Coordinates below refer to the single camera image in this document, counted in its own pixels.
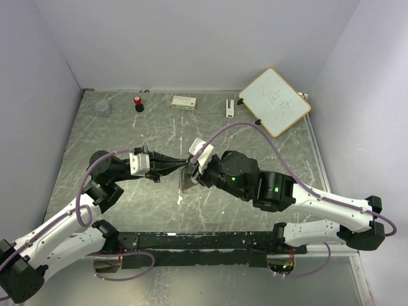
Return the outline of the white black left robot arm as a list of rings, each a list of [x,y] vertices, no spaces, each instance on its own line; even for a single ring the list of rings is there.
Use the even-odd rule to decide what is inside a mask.
[[[118,230],[101,218],[124,192],[118,183],[159,182],[186,164],[146,147],[95,152],[69,204],[14,242],[1,241],[1,289],[6,294],[1,300],[25,302],[51,276],[85,256],[125,257]]]

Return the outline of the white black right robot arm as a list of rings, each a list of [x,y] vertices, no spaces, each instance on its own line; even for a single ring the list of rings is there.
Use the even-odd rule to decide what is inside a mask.
[[[205,165],[189,163],[185,182],[216,187],[265,212],[298,211],[318,217],[318,221],[283,223],[273,227],[271,248],[285,253],[291,247],[337,243],[360,251],[374,251],[385,239],[384,225],[374,213],[381,211],[381,200],[371,196],[351,200],[302,187],[294,178],[274,171],[260,170],[258,162],[237,151],[213,155]]]

